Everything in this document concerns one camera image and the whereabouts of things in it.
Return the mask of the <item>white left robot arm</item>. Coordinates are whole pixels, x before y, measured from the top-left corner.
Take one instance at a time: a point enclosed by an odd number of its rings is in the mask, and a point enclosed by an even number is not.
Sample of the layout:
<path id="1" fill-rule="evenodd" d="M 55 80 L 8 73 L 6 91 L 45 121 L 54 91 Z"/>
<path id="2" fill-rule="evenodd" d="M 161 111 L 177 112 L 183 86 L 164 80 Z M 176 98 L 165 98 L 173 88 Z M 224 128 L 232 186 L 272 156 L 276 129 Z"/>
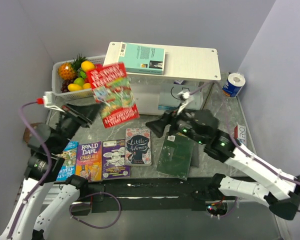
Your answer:
<path id="1" fill-rule="evenodd" d="M 32 127 L 24 116 L 25 106 L 20 107 L 19 116 L 32 134 L 27 143 L 31 157 L 27 162 L 20 197 L 0 240 L 45 240 L 57 216 L 74 201 L 88 197 L 88 180 L 73 174 L 66 179 L 59 195 L 41 211 L 65 161 L 58 155 L 79 128 L 88 128 L 94 122 L 101 107 L 97 103 L 83 106 L 66 103 L 57 107 L 60 119 L 56 128 L 45 123 Z"/>

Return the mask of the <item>teal paperback book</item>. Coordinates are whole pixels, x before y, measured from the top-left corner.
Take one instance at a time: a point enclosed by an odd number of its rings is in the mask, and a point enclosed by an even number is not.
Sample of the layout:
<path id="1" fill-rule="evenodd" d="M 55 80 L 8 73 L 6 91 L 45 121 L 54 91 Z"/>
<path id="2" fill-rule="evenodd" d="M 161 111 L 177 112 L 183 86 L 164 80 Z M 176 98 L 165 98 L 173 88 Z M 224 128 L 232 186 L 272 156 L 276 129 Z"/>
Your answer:
<path id="1" fill-rule="evenodd" d="M 166 50 L 140 44 L 121 42 L 118 62 L 123 63 L 128 73 L 163 75 Z"/>

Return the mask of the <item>purple 52-Storey Treehouse book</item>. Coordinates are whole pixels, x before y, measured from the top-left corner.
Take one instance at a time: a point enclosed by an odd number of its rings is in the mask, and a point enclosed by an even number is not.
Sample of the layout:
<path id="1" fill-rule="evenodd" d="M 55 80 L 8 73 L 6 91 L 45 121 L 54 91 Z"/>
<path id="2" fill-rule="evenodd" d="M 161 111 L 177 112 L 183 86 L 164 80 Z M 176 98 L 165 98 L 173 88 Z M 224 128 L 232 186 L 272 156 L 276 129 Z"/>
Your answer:
<path id="1" fill-rule="evenodd" d="M 102 180 L 129 178 L 130 166 L 125 165 L 125 140 L 102 143 Z"/>

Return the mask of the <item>red 13-Storey Treehouse book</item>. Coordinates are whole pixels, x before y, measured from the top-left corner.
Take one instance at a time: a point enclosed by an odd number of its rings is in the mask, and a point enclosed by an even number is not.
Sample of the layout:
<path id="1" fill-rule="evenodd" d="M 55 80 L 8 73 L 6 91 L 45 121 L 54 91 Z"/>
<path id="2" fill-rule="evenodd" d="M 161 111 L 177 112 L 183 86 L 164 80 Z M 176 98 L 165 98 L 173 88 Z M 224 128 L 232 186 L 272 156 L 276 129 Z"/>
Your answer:
<path id="1" fill-rule="evenodd" d="M 97 67 L 86 75 L 95 101 L 102 105 L 100 117 L 105 128 L 140 117 L 124 63 Z"/>

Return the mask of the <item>Little Women floral book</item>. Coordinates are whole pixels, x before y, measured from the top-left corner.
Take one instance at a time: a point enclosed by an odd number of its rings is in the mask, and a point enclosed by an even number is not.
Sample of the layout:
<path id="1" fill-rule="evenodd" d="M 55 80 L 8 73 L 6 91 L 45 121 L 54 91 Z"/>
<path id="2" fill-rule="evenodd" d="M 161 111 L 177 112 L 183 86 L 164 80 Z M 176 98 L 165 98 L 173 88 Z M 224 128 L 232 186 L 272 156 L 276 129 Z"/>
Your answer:
<path id="1" fill-rule="evenodd" d="M 151 132 L 149 128 L 125 129 L 125 165 L 151 166 Z"/>

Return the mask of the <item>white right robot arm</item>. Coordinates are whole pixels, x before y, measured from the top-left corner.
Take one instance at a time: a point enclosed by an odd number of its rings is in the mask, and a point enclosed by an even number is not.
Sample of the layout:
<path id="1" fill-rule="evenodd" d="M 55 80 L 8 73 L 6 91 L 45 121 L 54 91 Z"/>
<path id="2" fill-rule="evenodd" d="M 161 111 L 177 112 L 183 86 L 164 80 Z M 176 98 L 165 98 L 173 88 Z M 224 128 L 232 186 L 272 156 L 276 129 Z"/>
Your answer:
<path id="1" fill-rule="evenodd" d="M 204 190 L 210 200 L 231 196 L 254 201 L 288 221 L 300 212 L 300 175 L 285 173 L 255 155 L 243 143 L 220 130 L 219 120 L 209 110 L 166 111 L 145 125 L 158 138 L 169 126 L 169 134 L 185 135 L 203 145 L 209 157 L 240 170 L 253 180 L 247 182 L 216 173 Z"/>

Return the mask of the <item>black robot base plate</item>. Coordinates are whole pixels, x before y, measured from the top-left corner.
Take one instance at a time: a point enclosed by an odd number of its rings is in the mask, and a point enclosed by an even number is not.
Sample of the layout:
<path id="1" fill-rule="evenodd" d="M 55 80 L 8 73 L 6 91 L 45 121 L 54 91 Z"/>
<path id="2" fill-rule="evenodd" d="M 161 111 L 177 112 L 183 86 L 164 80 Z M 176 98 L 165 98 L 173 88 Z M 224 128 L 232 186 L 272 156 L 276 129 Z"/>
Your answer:
<path id="1" fill-rule="evenodd" d="M 205 211 L 206 203 L 234 200 L 208 187 L 211 177 L 178 178 L 125 178 L 90 183 L 88 192 L 80 198 L 90 203 L 93 213 L 116 211 L 118 202 L 122 211 L 187 210 Z"/>

